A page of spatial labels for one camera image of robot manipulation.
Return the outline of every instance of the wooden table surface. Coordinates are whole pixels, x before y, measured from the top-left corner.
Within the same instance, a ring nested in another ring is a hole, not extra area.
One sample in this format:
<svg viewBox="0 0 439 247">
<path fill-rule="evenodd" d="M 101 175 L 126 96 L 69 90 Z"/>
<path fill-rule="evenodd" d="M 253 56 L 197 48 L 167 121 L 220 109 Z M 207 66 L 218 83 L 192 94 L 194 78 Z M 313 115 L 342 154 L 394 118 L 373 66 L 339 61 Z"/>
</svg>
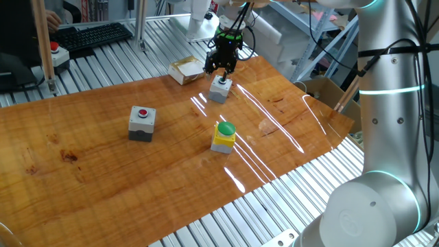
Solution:
<svg viewBox="0 0 439 247">
<path fill-rule="evenodd" d="M 225 104 L 205 79 L 163 76 L 0 109 L 0 223 L 24 246 L 146 246 L 348 134 L 262 57 L 231 79 Z M 132 106 L 157 109 L 151 143 L 128 140 Z M 230 155 L 210 151 L 222 120 L 237 127 Z"/>
</svg>

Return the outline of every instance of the red push button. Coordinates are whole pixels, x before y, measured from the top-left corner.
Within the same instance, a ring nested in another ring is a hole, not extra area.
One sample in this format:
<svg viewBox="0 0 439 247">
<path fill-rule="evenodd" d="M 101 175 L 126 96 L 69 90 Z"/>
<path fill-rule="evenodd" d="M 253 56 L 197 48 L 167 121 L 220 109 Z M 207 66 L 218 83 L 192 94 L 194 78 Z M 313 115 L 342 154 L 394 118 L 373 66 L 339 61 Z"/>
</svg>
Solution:
<svg viewBox="0 0 439 247">
<path fill-rule="evenodd" d="M 50 42 L 50 50 L 52 50 L 52 52 L 56 53 L 58 52 L 58 48 L 59 48 L 59 44 L 57 42 Z"/>
<path fill-rule="evenodd" d="M 139 117 L 146 118 L 148 116 L 148 111 L 145 109 L 139 110 Z"/>
</svg>

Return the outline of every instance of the small cardboard box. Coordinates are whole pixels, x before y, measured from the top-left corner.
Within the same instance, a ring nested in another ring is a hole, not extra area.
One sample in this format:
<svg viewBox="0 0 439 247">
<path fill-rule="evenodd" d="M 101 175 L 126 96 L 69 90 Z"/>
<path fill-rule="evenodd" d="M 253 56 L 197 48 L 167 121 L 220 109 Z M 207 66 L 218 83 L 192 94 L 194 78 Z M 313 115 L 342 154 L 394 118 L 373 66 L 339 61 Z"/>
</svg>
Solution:
<svg viewBox="0 0 439 247">
<path fill-rule="evenodd" d="M 319 78 L 305 81 L 303 83 L 307 85 L 308 93 L 319 95 L 318 100 L 332 109 L 335 108 L 344 94 L 344 91 L 328 78 Z M 295 85 L 302 91 L 305 90 L 303 85 L 299 83 L 295 83 Z M 343 115 L 355 121 L 349 133 L 355 134 L 361 131 L 361 107 L 357 102 L 351 100 L 351 103 L 348 105 Z"/>
<path fill-rule="evenodd" d="M 168 74 L 180 85 L 188 84 L 204 76 L 203 63 L 194 56 L 189 56 L 169 65 Z"/>
</svg>

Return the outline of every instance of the cable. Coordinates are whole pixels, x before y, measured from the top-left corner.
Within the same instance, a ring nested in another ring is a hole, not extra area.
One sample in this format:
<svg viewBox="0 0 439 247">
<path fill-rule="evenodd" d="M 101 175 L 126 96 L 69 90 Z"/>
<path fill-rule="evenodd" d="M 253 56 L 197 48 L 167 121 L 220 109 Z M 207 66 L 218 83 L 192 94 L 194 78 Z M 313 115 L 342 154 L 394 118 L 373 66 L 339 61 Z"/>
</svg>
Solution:
<svg viewBox="0 0 439 247">
<path fill-rule="evenodd" d="M 413 3 L 410 0 L 406 0 L 405 1 L 406 4 L 408 4 L 410 12 L 413 16 L 414 22 L 415 22 L 415 26 L 416 26 L 416 32 L 418 33 L 418 41 L 420 43 L 420 48 L 421 48 L 421 52 L 423 55 L 423 65 L 424 65 L 424 80 L 425 83 L 428 86 L 428 94 L 429 94 L 429 105 L 430 105 L 430 151 L 428 150 L 428 146 L 427 146 L 427 134 L 425 131 L 425 117 L 424 117 L 424 121 L 423 121 L 423 135 L 424 135 L 424 145 L 425 145 L 425 152 L 427 155 L 427 167 L 428 167 L 428 171 L 427 171 L 427 219 L 423 225 L 421 229 L 425 228 L 430 219 L 431 219 L 431 195 L 430 195 L 430 183 L 431 183 L 431 160 L 433 158 L 433 153 L 434 153 L 434 100 L 433 100 L 433 82 L 431 80 L 431 71 L 430 71 L 430 66 L 429 66 L 429 60 L 428 60 L 428 56 L 427 56 L 427 50 L 426 50 L 426 44 L 427 44 L 427 33 L 424 32 L 425 27 L 422 26 L 421 22 L 420 22 L 420 18 L 419 15 L 416 13 L 416 10 L 413 6 Z M 424 114 L 423 111 L 423 98 L 422 98 L 422 94 L 423 91 L 421 90 L 419 95 L 420 95 L 420 100 L 421 100 L 421 110 L 422 110 L 422 114 Z"/>
<path fill-rule="evenodd" d="M 252 48 L 252 53 L 248 56 L 248 58 L 244 58 L 244 59 L 240 59 L 240 58 L 238 58 L 239 61 L 247 61 L 247 60 L 251 59 L 251 58 L 253 57 L 253 54 L 254 54 L 254 49 L 256 49 L 256 38 L 254 37 L 253 29 L 252 29 L 251 27 L 249 27 L 249 26 L 246 26 L 246 28 L 248 29 L 248 31 L 250 31 L 250 33 L 251 33 L 252 36 L 253 36 L 253 48 Z"/>
<path fill-rule="evenodd" d="M 160 6 L 160 10 L 158 11 L 158 15 L 162 14 L 163 6 L 165 5 L 165 1 L 162 1 L 162 5 Z"/>
<path fill-rule="evenodd" d="M 246 5 L 244 6 L 244 9 L 242 10 L 242 12 L 241 12 L 241 15 L 242 15 L 242 17 L 241 17 L 241 20 L 239 21 L 239 25 L 238 25 L 238 29 L 237 29 L 237 31 L 235 32 L 235 40 L 236 40 L 236 36 L 238 35 L 238 31 L 239 31 L 239 28 L 241 28 L 241 24 L 242 24 L 242 22 L 244 21 L 244 19 L 245 19 L 245 17 L 246 17 L 246 14 L 247 14 L 247 10 L 248 10 L 248 7 L 250 6 L 250 4 L 249 3 L 246 3 Z"/>
<path fill-rule="evenodd" d="M 330 56 L 334 61 L 336 61 L 336 63 L 340 64 L 342 67 L 345 67 L 351 71 L 354 71 L 355 73 L 359 74 L 360 72 L 357 69 L 354 68 L 350 68 L 344 64 L 342 64 L 341 62 L 339 62 L 337 59 L 334 58 L 334 56 L 332 56 L 329 52 L 327 52 L 321 45 L 319 45 L 319 43 L 316 41 L 316 39 L 314 38 L 313 35 L 313 30 L 311 28 L 311 0 L 308 0 L 308 6 L 309 6 L 309 34 L 311 34 L 311 38 L 313 39 L 314 43 L 319 46 L 319 48 L 321 48 L 328 56 Z"/>
<path fill-rule="evenodd" d="M 303 82 L 301 82 L 301 81 L 295 81 L 295 82 L 293 82 L 293 84 L 294 83 L 300 83 L 300 84 L 302 84 L 304 87 L 305 87 L 305 93 L 308 93 L 308 88 L 307 88 L 307 85 L 305 84 L 305 83 L 303 83 Z"/>
<path fill-rule="evenodd" d="M 242 11 L 238 14 L 238 17 L 235 19 L 235 22 L 232 24 L 232 26 L 231 26 L 226 32 L 221 31 L 221 32 L 219 32 L 217 35 L 215 35 L 214 37 L 212 37 L 212 38 L 208 41 L 208 43 L 207 43 L 207 48 L 212 49 L 212 48 L 215 47 L 215 43 L 213 43 L 213 45 L 211 45 L 213 39 L 218 38 L 221 34 L 225 34 L 225 35 L 227 36 L 227 35 L 230 33 L 230 31 L 232 30 L 232 28 L 236 25 L 236 23 L 238 22 L 239 18 L 240 18 L 241 15 L 243 14 L 244 10 L 246 10 L 246 7 L 247 7 L 247 9 L 248 9 L 248 6 L 249 6 L 249 5 L 250 5 L 249 3 L 246 3 L 246 5 L 245 5 L 244 8 L 242 9 Z"/>
<path fill-rule="evenodd" d="M 428 22 L 430 21 L 431 12 L 431 0 L 427 1 L 427 8 L 425 9 L 425 19 L 424 19 L 424 33 L 428 33 Z"/>
<path fill-rule="evenodd" d="M 26 86 L 22 88 L 10 88 L 10 89 L 3 89 L 0 90 L 0 93 L 13 93 L 13 92 L 26 92 L 29 90 L 37 89 L 43 82 L 45 81 L 45 77 L 41 78 L 40 82 L 34 86 Z"/>
<path fill-rule="evenodd" d="M 254 3 L 252 4 L 252 8 L 250 9 L 250 11 L 251 11 L 251 13 L 252 13 L 252 16 L 253 16 L 253 21 L 252 21 L 252 23 L 250 24 L 251 27 L 254 27 L 254 24 L 256 24 L 256 19 L 259 17 L 258 14 L 257 14 L 256 18 L 254 17 L 253 6 L 254 6 Z"/>
</svg>

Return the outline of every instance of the keyboard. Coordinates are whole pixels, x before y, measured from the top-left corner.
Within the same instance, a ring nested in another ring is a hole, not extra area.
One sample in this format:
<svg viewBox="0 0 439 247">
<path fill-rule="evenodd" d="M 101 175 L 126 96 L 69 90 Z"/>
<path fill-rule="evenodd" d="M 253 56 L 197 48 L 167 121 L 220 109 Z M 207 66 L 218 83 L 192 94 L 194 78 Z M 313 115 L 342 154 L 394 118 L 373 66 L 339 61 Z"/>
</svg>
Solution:
<svg viewBox="0 0 439 247">
<path fill-rule="evenodd" d="M 80 31 L 74 27 L 67 28 L 51 35 L 50 40 L 57 42 L 62 48 L 72 52 L 117 42 L 131 37 L 131 32 L 122 24 L 111 23 Z"/>
</svg>

